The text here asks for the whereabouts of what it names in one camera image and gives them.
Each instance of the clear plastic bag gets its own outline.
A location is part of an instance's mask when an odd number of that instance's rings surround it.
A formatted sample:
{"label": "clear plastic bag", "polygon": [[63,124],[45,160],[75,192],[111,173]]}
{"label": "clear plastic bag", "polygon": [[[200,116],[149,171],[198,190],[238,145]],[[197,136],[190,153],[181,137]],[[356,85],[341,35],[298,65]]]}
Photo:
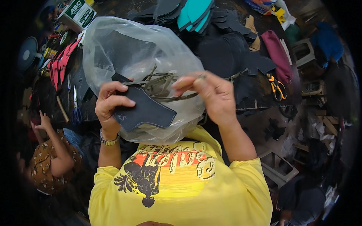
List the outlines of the clear plastic bag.
{"label": "clear plastic bag", "polygon": [[[89,25],[84,37],[83,67],[87,83],[97,96],[100,86],[112,81],[115,72],[137,82],[150,74],[155,64],[155,73],[172,72],[178,76],[204,70],[201,61],[169,28],[118,17],[96,17]],[[171,84],[168,97],[173,95]],[[198,96],[162,104],[177,112],[168,128],[143,124],[130,133],[121,129],[121,136],[142,144],[173,144],[196,127],[205,110]]]}

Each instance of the wristwatch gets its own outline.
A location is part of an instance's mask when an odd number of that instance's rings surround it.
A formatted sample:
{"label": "wristwatch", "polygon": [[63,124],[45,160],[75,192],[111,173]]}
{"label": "wristwatch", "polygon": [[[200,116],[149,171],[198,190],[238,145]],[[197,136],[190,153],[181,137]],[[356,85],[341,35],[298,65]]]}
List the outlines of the wristwatch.
{"label": "wristwatch", "polygon": [[99,131],[100,133],[100,140],[103,144],[107,145],[107,146],[112,146],[112,145],[115,145],[118,141],[119,141],[119,133],[117,134],[117,137],[114,139],[114,140],[111,140],[111,141],[108,141],[108,140],[105,140],[103,138],[103,135],[102,135],[102,128],[101,130]]}

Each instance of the woman in floral shirt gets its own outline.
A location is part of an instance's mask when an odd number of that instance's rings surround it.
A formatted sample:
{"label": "woman in floral shirt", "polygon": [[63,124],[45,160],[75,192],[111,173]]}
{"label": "woman in floral shirt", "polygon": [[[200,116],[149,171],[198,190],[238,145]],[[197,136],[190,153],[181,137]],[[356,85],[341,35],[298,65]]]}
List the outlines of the woman in floral shirt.
{"label": "woman in floral shirt", "polygon": [[[33,131],[39,141],[29,167],[25,168],[19,161],[21,172],[34,183],[38,190],[46,194],[54,194],[70,182],[73,173],[82,169],[82,156],[71,145],[63,134],[54,131],[50,118],[40,111],[41,124],[31,123]],[[44,129],[49,140],[43,142],[38,129]]]}

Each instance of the maroon bag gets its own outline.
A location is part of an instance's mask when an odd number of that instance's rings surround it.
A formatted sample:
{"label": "maroon bag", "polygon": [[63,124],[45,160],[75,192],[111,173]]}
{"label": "maroon bag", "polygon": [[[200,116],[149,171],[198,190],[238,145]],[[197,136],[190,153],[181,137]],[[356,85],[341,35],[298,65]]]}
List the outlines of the maroon bag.
{"label": "maroon bag", "polygon": [[261,35],[265,46],[269,52],[270,58],[278,66],[275,69],[277,79],[283,84],[288,84],[293,80],[292,67],[285,50],[280,43],[278,36],[272,30],[268,30]]}

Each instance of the graphic print on shirt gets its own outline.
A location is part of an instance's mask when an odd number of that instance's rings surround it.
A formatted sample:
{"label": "graphic print on shirt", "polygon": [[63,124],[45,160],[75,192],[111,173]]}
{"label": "graphic print on shirt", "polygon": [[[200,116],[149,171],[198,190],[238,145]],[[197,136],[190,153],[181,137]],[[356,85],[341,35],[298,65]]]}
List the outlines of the graphic print on shirt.
{"label": "graphic print on shirt", "polygon": [[114,178],[120,192],[142,196],[142,204],[179,198],[185,202],[198,196],[207,180],[215,176],[215,157],[204,152],[201,142],[192,147],[145,145],[123,165],[124,173]]}

